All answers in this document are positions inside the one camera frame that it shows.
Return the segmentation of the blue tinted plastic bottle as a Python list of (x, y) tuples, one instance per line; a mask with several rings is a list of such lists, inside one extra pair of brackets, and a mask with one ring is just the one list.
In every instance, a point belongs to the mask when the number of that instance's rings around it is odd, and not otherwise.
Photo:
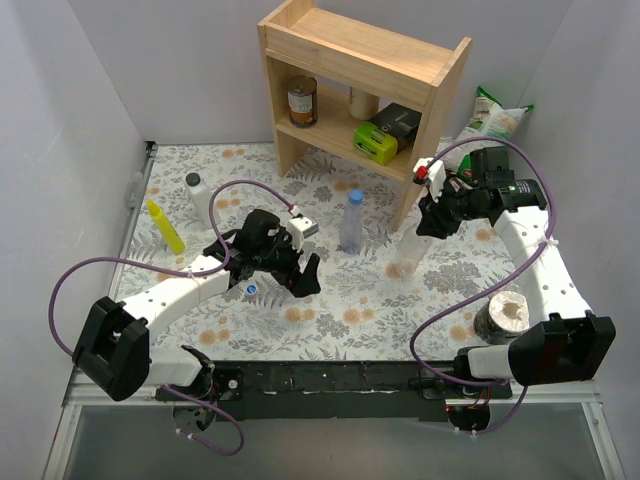
[(343, 252), (358, 255), (362, 248), (362, 204), (345, 204), (343, 217), (339, 227), (339, 245)]

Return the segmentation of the blue bottle cap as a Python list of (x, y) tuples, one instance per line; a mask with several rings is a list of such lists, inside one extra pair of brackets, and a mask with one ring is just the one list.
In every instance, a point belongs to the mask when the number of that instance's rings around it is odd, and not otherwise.
[(361, 205), (364, 200), (364, 193), (359, 189), (352, 189), (348, 195), (348, 201), (352, 205)]

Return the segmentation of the clear plastic bottle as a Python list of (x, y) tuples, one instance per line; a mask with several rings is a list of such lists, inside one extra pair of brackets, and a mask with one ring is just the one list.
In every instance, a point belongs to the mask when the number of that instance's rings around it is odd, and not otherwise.
[(418, 235), (417, 229), (418, 223), (411, 225), (397, 245), (392, 265), (401, 278), (416, 272), (434, 241), (432, 237)]

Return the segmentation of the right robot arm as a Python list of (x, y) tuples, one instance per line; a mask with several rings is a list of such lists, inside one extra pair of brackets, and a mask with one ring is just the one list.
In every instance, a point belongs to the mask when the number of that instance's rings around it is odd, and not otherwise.
[(553, 237), (556, 212), (545, 182), (518, 180), (510, 168), (509, 154), (520, 151), (500, 138), (473, 151), (470, 188), (452, 186), (440, 157), (422, 158), (413, 168), (414, 183), (428, 190), (419, 202), (417, 235), (446, 239), (464, 221), (489, 220), (516, 269), (485, 292), (516, 281), (528, 304), (530, 327), (510, 344), (463, 349), (451, 373), (419, 363), (464, 397), (511, 380), (524, 387), (590, 380), (616, 335), (611, 318), (593, 313), (568, 273)]

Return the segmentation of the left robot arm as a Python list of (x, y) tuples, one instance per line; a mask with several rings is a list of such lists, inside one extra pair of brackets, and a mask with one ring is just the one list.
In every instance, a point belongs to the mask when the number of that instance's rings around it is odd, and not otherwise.
[(213, 360), (188, 345), (154, 351), (153, 343), (174, 321), (256, 272), (271, 274), (296, 298), (319, 293), (319, 256), (299, 264), (305, 240), (317, 231), (317, 223), (299, 212), (282, 223), (253, 210), (241, 228), (220, 235), (177, 275), (119, 302), (97, 300), (73, 351), (74, 365), (114, 401), (163, 385), (193, 400), (210, 397)]

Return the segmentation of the white bottle black cap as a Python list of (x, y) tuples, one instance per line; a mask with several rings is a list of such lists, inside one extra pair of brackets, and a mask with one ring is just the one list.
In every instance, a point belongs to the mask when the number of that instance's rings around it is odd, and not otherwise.
[(211, 219), (215, 223), (220, 221), (220, 216), (215, 205), (210, 205), (212, 191), (205, 180), (197, 173), (190, 172), (185, 176), (184, 183), (187, 194), (194, 205), (200, 219), (206, 229), (212, 228)]

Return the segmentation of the yellow squeeze bottle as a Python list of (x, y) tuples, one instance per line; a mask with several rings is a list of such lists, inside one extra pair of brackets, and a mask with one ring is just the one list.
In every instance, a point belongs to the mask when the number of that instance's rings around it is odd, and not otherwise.
[(146, 204), (149, 215), (159, 233), (161, 234), (162, 238), (169, 247), (169, 250), (174, 255), (182, 254), (185, 250), (185, 244), (169, 221), (164, 211), (152, 200), (148, 200)]

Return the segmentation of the green and black box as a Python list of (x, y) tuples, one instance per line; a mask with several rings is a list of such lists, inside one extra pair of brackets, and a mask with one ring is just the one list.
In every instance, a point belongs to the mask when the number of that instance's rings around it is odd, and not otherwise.
[(354, 132), (354, 147), (380, 165), (389, 163), (417, 135), (422, 114), (391, 103)]

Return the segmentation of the green chips bag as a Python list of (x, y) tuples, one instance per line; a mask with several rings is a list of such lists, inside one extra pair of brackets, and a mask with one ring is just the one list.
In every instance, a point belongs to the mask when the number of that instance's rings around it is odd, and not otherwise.
[(509, 139), (533, 109), (533, 104), (504, 108), (493, 95), (478, 86), (472, 116), (455, 141), (481, 136)]

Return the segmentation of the white cup on shelf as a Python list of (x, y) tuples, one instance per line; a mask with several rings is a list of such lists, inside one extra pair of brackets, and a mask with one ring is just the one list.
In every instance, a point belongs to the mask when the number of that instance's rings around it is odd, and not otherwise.
[(368, 121), (379, 111), (379, 97), (367, 91), (350, 88), (349, 113), (358, 120)]

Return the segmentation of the wooden shelf unit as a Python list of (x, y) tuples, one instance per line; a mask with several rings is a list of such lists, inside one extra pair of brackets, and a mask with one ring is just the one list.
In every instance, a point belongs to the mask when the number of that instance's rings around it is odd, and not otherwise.
[[(311, 1), (286, 1), (257, 25), (269, 92), (274, 148), (286, 176), (310, 147), (401, 182), (393, 220), (399, 228), (419, 195), (411, 177), (416, 162), (434, 155), (447, 124), (472, 40), (447, 49), (356, 21)], [(297, 127), (289, 83), (317, 80), (317, 121)], [(381, 100), (421, 115), (412, 144), (381, 165), (358, 151), (354, 132)]]

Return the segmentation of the tin can on shelf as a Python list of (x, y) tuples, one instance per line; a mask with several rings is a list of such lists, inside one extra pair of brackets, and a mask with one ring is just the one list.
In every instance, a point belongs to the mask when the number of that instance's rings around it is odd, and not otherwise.
[(317, 122), (317, 82), (311, 76), (296, 76), (287, 84), (289, 118), (298, 128), (308, 128)]

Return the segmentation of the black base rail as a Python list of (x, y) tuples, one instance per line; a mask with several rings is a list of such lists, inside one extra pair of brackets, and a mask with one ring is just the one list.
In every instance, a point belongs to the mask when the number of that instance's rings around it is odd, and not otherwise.
[(412, 418), (445, 422), (448, 400), (484, 391), (441, 379), (411, 361), (223, 361), (180, 393), (238, 421)]

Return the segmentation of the aluminium frame rail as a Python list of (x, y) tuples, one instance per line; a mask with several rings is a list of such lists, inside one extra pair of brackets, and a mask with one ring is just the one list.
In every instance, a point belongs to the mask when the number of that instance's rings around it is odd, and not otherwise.
[(490, 432), (456, 432), (460, 399), (413, 391), (249, 393), (198, 438), (195, 405), (145, 388), (115, 403), (82, 377), (66, 397), (48, 479), (621, 479), (592, 384), (514, 387)]

